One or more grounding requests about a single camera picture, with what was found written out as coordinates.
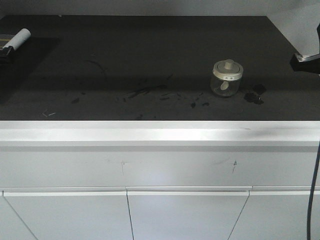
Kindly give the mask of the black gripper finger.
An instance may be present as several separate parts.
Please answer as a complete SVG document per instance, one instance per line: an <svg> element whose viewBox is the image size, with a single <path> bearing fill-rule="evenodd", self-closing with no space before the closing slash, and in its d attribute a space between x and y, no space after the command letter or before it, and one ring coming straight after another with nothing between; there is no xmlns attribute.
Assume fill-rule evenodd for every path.
<svg viewBox="0 0 320 240"><path fill-rule="evenodd" d="M298 55L295 53L289 63L295 72L320 74L319 53L315 55Z"/></svg>

